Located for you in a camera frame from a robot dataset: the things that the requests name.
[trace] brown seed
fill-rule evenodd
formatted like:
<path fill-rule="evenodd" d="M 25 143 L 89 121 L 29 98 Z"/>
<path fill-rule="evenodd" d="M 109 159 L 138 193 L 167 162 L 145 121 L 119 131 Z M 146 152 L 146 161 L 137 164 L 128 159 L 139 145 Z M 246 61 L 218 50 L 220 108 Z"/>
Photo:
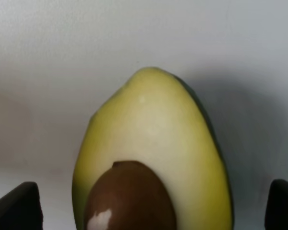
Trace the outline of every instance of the brown seed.
<path fill-rule="evenodd" d="M 169 195 L 156 174 L 137 161 L 115 162 L 90 191 L 86 230 L 176 230 Z"/>

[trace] gray wall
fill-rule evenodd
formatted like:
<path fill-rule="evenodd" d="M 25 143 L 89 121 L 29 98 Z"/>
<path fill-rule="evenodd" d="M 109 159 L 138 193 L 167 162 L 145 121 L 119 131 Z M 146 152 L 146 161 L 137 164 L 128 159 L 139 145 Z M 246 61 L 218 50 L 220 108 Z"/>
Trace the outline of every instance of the gray wall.
<path fill-rule="evenodd" d="M 263 229 L 271 180 L 288 180 L 288 0 L 0 0 L 0 194 L 36 178 L 47 229 L 74 229 L 70 180 L 88 119 L 144 66 L 196 90 L 236 229 Z"/>

